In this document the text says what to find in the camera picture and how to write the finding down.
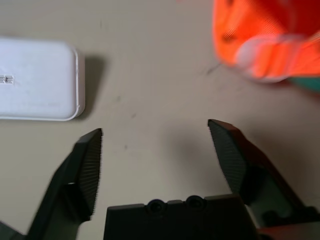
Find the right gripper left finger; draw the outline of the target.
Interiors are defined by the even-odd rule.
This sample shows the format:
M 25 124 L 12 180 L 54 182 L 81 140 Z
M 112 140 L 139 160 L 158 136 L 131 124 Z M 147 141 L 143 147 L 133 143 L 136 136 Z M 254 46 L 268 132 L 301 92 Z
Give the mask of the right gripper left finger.
M 52 176 L 27 240 L 75 240 L 95 211 L 101 175 L 103 131 L 79 138 Z

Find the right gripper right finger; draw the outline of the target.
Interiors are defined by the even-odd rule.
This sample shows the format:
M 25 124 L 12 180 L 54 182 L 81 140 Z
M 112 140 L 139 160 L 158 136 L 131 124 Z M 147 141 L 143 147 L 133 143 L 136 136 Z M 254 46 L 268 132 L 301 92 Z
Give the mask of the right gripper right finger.
M 262 227 L 318 222 L 269 158 L 230 123 L 207 122 L 220 168 L 232 193 L 238 194 Z

